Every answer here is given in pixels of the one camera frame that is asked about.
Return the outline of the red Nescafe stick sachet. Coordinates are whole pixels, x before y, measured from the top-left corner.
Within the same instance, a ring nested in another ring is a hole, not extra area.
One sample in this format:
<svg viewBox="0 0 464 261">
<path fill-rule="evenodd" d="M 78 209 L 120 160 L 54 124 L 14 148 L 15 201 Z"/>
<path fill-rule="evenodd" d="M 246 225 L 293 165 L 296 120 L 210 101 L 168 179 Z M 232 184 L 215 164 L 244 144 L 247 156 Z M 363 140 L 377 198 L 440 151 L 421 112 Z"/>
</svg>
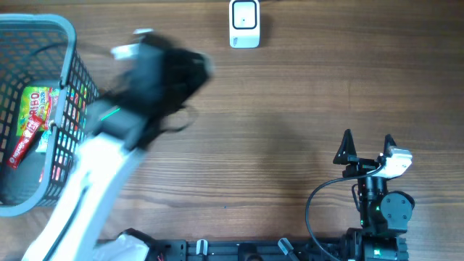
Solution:
<svg viewBox="0 0 464 261">
<path fill-rule="evenodd" d="M 25 125 L 25 130 L 17 142 L 16 147 L 7 161 L 7 165 L 13 169 L 17 169 L 30 147 L 38 129 L 41 127 L 43 120 L 37 115 L 31 115 Z"/>
</svg>

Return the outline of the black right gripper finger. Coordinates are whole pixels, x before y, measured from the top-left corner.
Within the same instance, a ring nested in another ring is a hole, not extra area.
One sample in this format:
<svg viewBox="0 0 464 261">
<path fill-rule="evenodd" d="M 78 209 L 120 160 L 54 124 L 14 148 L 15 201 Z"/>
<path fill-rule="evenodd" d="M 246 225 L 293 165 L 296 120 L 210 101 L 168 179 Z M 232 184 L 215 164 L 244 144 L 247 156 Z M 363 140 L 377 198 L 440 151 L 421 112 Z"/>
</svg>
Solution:
<svg viewBox="0 0 464 261">
<path fill-rule="evenodd" d="M 352 132 L 346 129 L 341 141 L 341 145 L 333 159 L 335 165 L 348 165 L 357 162 L 357 152 L 355 149 Z"/>
<path fill-rule="evenodd" d="M 390 152 L 390 148 L 392 146 L 396 146 L 396 142 L 394 141 L 393 137 L 391 134 L 387 134 L 385 135 L 385 139 L 384 139 L 384 151 L 383 153 L 384 154 L 391 154 Z"/>
</svg>

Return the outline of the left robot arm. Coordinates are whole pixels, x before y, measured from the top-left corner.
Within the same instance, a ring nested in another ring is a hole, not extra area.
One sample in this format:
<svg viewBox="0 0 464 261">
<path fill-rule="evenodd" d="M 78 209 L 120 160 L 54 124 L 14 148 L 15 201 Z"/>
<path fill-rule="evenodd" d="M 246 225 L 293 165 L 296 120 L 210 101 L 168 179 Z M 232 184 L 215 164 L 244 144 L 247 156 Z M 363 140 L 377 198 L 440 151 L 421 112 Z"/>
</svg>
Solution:
<svg viewBox="0 0 464 261">
<path fill-rule="evenodd" d="M 185 109 L 213 74 L 206 54 L 155 33 L 140 33 L 110 53 L 132 67 L 89 104 L 78 160 L 25 260 L 91 260 L 115 199 L 149 145 L 170 132 L 169 116 Z"/>
</svg>

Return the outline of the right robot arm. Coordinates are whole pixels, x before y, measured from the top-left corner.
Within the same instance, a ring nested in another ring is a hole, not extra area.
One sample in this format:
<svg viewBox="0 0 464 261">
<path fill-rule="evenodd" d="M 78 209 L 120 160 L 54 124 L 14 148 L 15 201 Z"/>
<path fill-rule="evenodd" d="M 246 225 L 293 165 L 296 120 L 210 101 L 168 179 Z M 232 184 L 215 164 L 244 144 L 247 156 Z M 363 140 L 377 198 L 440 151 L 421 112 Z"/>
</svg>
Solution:
<svg viewBox="0 0 464 261">
<path fill-rule="evenodd" d="M 407 233 L 415 201 L 403 191 L 388 190 L 387 182 L 404 174 L 412 161 L 411 152 L 398 147 L 389 134 L 376 159 L 358 157 L 352 132 L 345 130 L 333 163 L 346 167 L 344 178 L 357 180 L 357 190 L 352 193 L 361 227 L 348 229 L 342 237 L 342 260 L 409 259 L 407 243 L 401 235 Z"/>
</svg>

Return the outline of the Haribo gummy bag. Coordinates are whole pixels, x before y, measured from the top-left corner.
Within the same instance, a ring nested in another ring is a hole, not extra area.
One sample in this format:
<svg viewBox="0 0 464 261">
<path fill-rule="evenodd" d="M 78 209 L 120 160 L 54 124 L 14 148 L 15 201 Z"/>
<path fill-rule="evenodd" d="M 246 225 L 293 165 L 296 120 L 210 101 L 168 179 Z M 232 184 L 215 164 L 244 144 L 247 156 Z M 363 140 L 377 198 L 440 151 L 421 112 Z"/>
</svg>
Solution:
<svg viewBox="0 0 464 261">
<path fill-rule="evenodd" d="M 31 115 L 37 115 L 43 123 L 39 131 L 47 131 L 54 120 L 59 100 L 59 89 L 46 86 L 27 86 L 22 92 L 16 135 L 21 136 Z"/>
</svg>

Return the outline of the teal tissue pack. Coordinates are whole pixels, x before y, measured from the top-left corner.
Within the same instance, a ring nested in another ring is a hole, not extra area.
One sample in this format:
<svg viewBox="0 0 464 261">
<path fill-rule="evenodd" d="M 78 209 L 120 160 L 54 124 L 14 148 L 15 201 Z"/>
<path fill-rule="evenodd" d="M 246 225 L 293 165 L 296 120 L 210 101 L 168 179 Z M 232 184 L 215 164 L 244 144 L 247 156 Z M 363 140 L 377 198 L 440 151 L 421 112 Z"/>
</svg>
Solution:
<svg viewBox="0 0 464 261">
<path fill-rule="evenodd" d="M 36 148 L 37 153 L 46 153 L 49 144 L 49 138 L 52 135 L 51 130 L 44 131 Z"/>
</svg>

